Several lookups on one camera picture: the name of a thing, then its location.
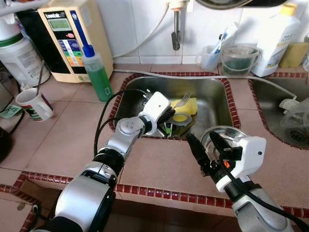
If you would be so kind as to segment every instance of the sink basin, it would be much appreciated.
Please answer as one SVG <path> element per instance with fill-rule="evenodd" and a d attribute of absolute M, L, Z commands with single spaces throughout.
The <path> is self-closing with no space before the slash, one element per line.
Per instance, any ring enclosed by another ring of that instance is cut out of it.
<path fill-rule="evenodd" d="M 185 139 L 187 133 L 193 133 L 197 138 L 200 138 L 206 129 L 216 125 L 233 126 L 225 86 L 220 80 L 198 77 L 190 79 L 138 77 L 130 81 L 126 86 L 126 89 L 133 88 L 149 89 L 152 93 L 159 91 L 170 101 L 181 99 L 185 92 L 191 92 L 191 97 L 197 98 L 198 111 L 196 115 L 192 116 L 195 123 L 183 134 L 175 135 L 180 139 Z M 140 93 L 125 93 L 115 117 L 136 116 L 143 110 L 145 104 L 146 99 Z M 164 137 L 164 134 L 157 131 L 153 137 Z"/>
<path fill-rule="evenodd" d="M 266 78 L 297 95 L 297 101 L 303 101 L 309 96 L 309 85 L 306 79 L 296 78 Z M 266 120 L 269 130 L 285 143 L 299 147 L 309 148 L 309 131 L 301 128 L 286 129 L 280 125 L 284 114 L 279 107 L 282 100 L 291 98 L 283 91 L 260 81 L 253 82 L 253 89 L 257 96 L 258 103 L 262 108 L 263 117 Z"/>

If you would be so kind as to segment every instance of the robotic arm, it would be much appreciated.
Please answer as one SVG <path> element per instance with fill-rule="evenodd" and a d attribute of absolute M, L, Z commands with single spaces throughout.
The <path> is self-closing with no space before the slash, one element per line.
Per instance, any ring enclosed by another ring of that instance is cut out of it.
<path fill-rule="evenodd" d="M 33 232 L 103 231 L 115 200 L 113 189 L 117 177 L 132 145 L 143 134 L 153 134 L 158 121 L 160 124 L 175 113 L 170 108 L 169 100 L 161 93 L 156 92 L 148 99 L 144 110 L 137 117 L 123 118 L 117 123 L 114 135 L 62 191 L 55 217 Z M 261 186 L 249 178 L 263 163 L 265 139 L 245 136 L 230 146 L 215 132 L 211 132 L 210 137 L 220 153 L 218 160 L 210 161 L 205 148 L 194 135 L 188 134 L 187 140 L 204 176 L 209 175 L 218 190 L 226 192 L 233 202 L 232 209 L 241 230 L 293 232 L 286 217 L 264 208 L 249 194 L 244 194 L 250 192 L 276 209 L 280 208 Z"/>
<path fill-rule="evenodd" d="M 121 119 L 105 146 L 62 191 L 55 217 L 34 232 L 102 231 L 115 200 L 113 188 L 132 145 L 156 131 L 158 120 L 171 112 L 169 106 L 169 100 L 155 92 L 139 116 Z"/>

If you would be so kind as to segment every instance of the hose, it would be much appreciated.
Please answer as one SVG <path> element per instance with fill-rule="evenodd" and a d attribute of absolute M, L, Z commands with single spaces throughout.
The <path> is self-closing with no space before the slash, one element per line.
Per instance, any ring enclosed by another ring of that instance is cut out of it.
<path fill-rule="evenodd" d="M 39 8 L 45 5 L 49 1 L 50 0 L 34 0 L 34 1 L 25 2 L 25 3 L 13 2 L 11 6 L 7 6 L 4 8 L 2 8 L 0 4 L 0 16 L 5 16 L 8 14 L 16 13 L 19 11 L 25 11 L 25 10 L 32 9 L 32 8 L 36 9 L 36 8 Z"/>
<path fill-rule="evenodd" d="M 126 55 L 126 54 L 128 54 L 130 52 L 133 52 L 135 49 L 139 48 L 144 42 L 146 42 L 146 40 L 148 40 L 153 35 L 155 30 L 158 28 L 158 26 L 160 26 L 161 22 L 163 21 L 163 19 L 166 16 L 168 10 L 169 10 L 169 3 L 166 3 L 166 7 L 165 7 L 165 10 L 164 10 L 164 13 L 163 13 L 162 17 L 160 18 L 160 20 L 158 21 L 156 26 L 148 33 L 148 35 L 138 45 L 133 47 L 130 51 L 127 51 L 127 52 L 124 52 L 124 53 L 121 53 L 121 54 L 118 54 L 118 55 L 114 55 L 113 58 L 122 57 L 122 56 L 124 56 L 124 55 Z"/>
<path fill-rule="evenodd" d="M 139 73 L 139 74 L 143 74 L 143 75 L 148 75 L 148 76 L 155 76 L 155 77 L 164 77 L 164 78 L 177 78 L 177 79 L 187 79 L 191 76 L 170 76 L 170 75 L 162 75 L 162 74 L 156 74 L 156 73 L 153 73 L 153 72 L 144 72 L 144 71 L 137 71 L 137 70 L 120 70 L 120 69 L 115 69 L 114 72 L 116 73 Z M 268 81 L 266 79 L 263 79 L 263 78 L 260 78 L 260 77 L 257 77 L 257 76 L 245 76 L 245 77 L 242 77 L 242 78 L 238 78 L 238 77 L 228 77 L 228 76 L 195 76 L 194 77 L 195 79 L 221 79 L 221 78 L 225 78 L 225 79 L 250 79 L 250 80 L 256 80 L 256 81 L 261 81 L 261 82 L 264 82 L 264 83 L 267 83 L 269 85 L 272 85 L 273 87 L 276 87 L 278 89 L 280 89 L 281 91 L 291 95 L 291 97 L 295 97 L 296 98 L 296 95 L 290 91 L 288 91 L 287 89 L 271 82 L 271 81 Z"/>

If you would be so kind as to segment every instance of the blue bottle cap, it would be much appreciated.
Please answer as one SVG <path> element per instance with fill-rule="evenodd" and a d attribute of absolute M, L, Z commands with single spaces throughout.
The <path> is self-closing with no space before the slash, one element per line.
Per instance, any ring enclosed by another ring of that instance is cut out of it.
<path fill-rule="evenodd" d="M 85 45 L 83 47 L 83 51 L 86 57 L 93 57 L 95 55 L 95 50 L 93 49 L 92 45 L 89 44 Z"/>

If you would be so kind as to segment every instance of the white tile wall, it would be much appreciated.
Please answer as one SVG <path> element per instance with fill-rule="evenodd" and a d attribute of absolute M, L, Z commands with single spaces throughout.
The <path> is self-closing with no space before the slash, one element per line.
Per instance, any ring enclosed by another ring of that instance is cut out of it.
<path fill-rule="evenodd" d="M 166 0 L 97 0 L 113 55 L 131 50 L 154 28 L 165 8 Z M 301 20 L 293 42 L 302 42 L 309 31 L 309 0 L 288 0 L 298 5 L 296 16 Z M 115 63 L 179 64 L 195 63 L 203 46 L 216 44 L 218 36 L 236 21 L 240 29 L 230 43 L 254 44 L 263 22 L 277 14 L 272 8 L 236 8 L 216 11 L 194 1 L 193 12 L 181 13 L 180 50 L 174 51 L 171 33 L 174 12 L 169 10 L 152 38 L 135 51 L 115 59 Z"/>

